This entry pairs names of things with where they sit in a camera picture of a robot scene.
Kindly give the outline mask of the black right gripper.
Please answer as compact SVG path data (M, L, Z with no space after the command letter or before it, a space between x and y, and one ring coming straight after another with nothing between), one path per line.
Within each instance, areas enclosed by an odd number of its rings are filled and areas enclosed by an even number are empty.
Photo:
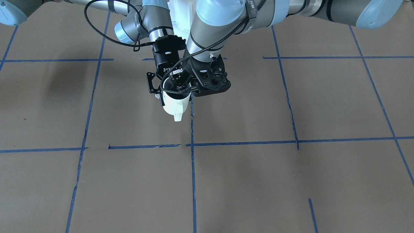
M161 91L161 85L154 87L154 78L163 78L168 69L172 68L180 59L179 51L185 49L186 40L176 35L166 35L157 38L153 44L153 55L156 64L156 73L147 72L147 84L149 93L154 94L160 100L161 106L165 106Z

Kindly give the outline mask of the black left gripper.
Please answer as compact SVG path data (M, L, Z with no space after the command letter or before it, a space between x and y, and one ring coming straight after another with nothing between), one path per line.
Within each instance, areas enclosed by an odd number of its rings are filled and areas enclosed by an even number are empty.
M227 73L221 55L212 57L209 62L201 62L195 58L186 59L181 69L170 72L169 79L173 85L186 85L190 74L195 76L200 84L225 84Z

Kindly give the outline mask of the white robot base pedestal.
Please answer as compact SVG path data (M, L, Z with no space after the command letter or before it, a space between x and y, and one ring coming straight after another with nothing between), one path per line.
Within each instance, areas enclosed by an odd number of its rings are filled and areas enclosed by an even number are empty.
M170 0L168 7L174 34L188 40L192 21L196 15L196 0Z

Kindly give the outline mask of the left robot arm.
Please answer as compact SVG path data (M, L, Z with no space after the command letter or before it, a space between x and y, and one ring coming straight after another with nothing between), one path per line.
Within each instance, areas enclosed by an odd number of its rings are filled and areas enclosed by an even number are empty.
M162 80L178 86L196 80L197 86L218 89L227 82L221 51L232 35L281 23L293 15L380 28L397 12L401 0L196 0L184 58Z

